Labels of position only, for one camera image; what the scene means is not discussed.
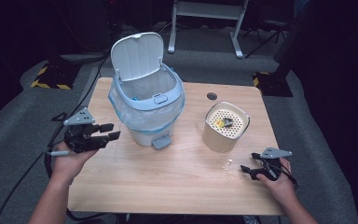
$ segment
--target hand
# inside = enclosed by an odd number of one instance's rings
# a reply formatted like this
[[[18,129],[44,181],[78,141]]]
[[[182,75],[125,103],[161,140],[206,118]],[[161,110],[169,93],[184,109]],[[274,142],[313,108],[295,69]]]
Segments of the hand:
[[[57,150],[70,150],[69,147],[61,142],[57,145]],[[51,179],[59,180],[70,184],[72,180],[80,173],[84,163],[91,158],[98,150],[82,152],[79,154],[69,154],[55,158],[53,174]]]
[[[287,168],[289,173],[291,173],[292,168],[290,167],[290,162],[284,158],[280,158],[280,160],[281,164]],[[293,200],[296,200],[295,187],[287,175],[281,174],[275,181],[271,181],[266,176],[261,174],[258,174],[256,177],[269,189],[272,196],[278,201],[278,203],[286,205]]]

